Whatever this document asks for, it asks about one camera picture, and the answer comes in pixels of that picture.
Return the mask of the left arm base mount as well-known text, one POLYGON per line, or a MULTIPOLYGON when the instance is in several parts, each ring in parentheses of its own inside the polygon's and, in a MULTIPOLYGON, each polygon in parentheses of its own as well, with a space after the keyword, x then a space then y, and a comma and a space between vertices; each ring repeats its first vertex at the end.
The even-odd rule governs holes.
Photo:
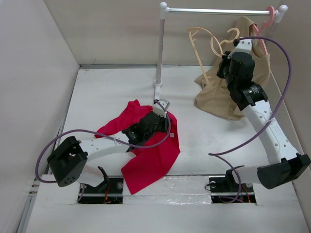
POLYGON ((110 178, 106 171, 98 166, 103 181, 96 187, 82 184, 77 199, 79 204, 123 204, 123 177, 110 178))

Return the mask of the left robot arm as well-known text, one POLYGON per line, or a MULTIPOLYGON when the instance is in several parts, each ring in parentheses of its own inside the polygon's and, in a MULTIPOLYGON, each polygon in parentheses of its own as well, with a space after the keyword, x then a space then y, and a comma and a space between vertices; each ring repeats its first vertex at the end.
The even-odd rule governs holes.
POLYGON ((101 166, 90 166, 91 161, 115 153, 147 149, 147 141, 156 133, 169 134, 170 126, 168 114, 149 112, 139 123, 113 136, 83 141, 70 136, 51 153, 47 162, 59 187, 79 182, 101 193, 108 188, 108 176, 101 166))

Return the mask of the beige plastic hanger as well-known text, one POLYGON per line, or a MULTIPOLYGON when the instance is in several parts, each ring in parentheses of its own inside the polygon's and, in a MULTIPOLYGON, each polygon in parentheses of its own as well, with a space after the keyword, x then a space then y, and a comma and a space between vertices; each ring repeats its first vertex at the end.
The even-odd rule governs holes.
POLYGON ((206 74, 201 55, 206 58, 207 55, 213 53, 217 58, 221 58, 224 54, 223 46, 225 44, 233 43, 233 40, 239 37, 240 30, 236 27, 230 28, 227 33, 233 33, 232 38, 224 39, 222 41, 219 41, 211 31, 202 27, 188 27, 187 31, 198 64, 206 81, 206 85, 210 85, 211 77, 206 74))

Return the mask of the red t shirt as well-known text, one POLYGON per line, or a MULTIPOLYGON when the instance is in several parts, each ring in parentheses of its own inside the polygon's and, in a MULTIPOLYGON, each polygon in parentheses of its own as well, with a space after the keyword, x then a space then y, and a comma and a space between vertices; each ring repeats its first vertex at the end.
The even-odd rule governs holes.
MULTIPOLYGON (((97 132, 114 135, 138 123, 151 110, 152 106, 150 105, 140 105, 138 100, 130 101, 117 118, 99 128, 97 132)), ((134 150, 135 157, 121 169, 132 195, 164 177, 180 154, 177 119, 171 113, 169 113, 169 117, 173 137, 168 137, 156 147, 134 150)))

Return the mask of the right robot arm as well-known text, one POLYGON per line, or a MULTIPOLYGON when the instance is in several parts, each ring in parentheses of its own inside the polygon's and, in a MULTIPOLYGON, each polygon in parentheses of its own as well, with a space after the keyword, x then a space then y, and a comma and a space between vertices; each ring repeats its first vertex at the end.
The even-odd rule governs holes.
POLYGON ((300 177, 311 160, 289 142, 273 116, 264 89, 252 81, 255 61, 245 52, 225 52, 217 76, 225 79, 231 99, 250 121, 265 149, 268 164, 241 166, 226 172, 225 187, 235 191, 242 183, 273 189, 300 177))

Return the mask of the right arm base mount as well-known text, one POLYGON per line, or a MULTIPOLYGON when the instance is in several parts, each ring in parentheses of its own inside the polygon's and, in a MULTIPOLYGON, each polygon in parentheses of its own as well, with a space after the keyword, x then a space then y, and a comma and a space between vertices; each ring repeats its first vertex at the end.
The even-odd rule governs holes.
POLYGON ((231 202, 239 192, 239 196, 233 203, 253 203, 256 204, 255 192, 252 184, 242 183, 241 188, 233 178, 232 169, 221 175, 210 175, 205 190, 210 192, 212 204, 231 202))

